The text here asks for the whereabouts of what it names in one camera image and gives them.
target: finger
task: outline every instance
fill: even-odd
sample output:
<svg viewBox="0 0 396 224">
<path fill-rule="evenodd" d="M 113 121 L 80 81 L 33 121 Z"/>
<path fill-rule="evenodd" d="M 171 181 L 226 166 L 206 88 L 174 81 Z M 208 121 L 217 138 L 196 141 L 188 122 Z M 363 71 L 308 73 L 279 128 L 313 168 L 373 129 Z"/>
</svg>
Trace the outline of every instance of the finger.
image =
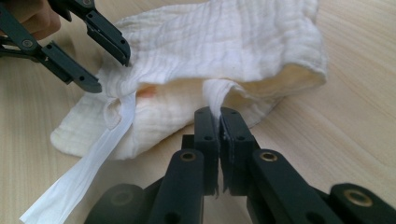
<svg viewBox="0 0 396 224">
<path fill-rule="evenodd" d="M 32 33 L 32 36 L 37 40 L 44 39 L 45 37 L 52 35 L 61 28 L 61 20 L 55 12 L 49 13 L 49 26 L 46 29 Z"/>
<path fill-rule="evenodd" d="M 21 25 L 29 31 L 30 34 L 46 30 L 50 27 L 50 13 L 43 8 L 29 18 L 29 20 L 21 22 Z"/>
<path fill-rule="evenodd" d="M 25 22 L 41 11 L 48 2 L 45 0 L 13 0 L 5 3 L 5 8 L 19 22 Z"/>
</svg>

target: muslin cloth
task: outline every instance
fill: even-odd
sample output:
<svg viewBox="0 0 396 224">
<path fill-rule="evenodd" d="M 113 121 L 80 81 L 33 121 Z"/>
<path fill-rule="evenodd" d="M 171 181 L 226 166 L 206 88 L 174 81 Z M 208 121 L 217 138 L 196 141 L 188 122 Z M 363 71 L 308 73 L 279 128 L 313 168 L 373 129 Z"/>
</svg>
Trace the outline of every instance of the muslin cloth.
<svg viewBox="0 0 396 224">
<path fill-rule="evenodd" d="M 222 105 L 234 108 L 252 126 L 283 96 L 326 81 L 317 11 L 317 0 L 212 0 L 125 18 L 116 25 L 131 46 L 131 66 L 105 55 L 104 92 L 86 93 L 51 142 L 85 155 L 121 120 L 117 99 L 135 91 L 134 124 L 111 159 L 150 149 L 206 105 L 215 116 Z"/>
</svg>

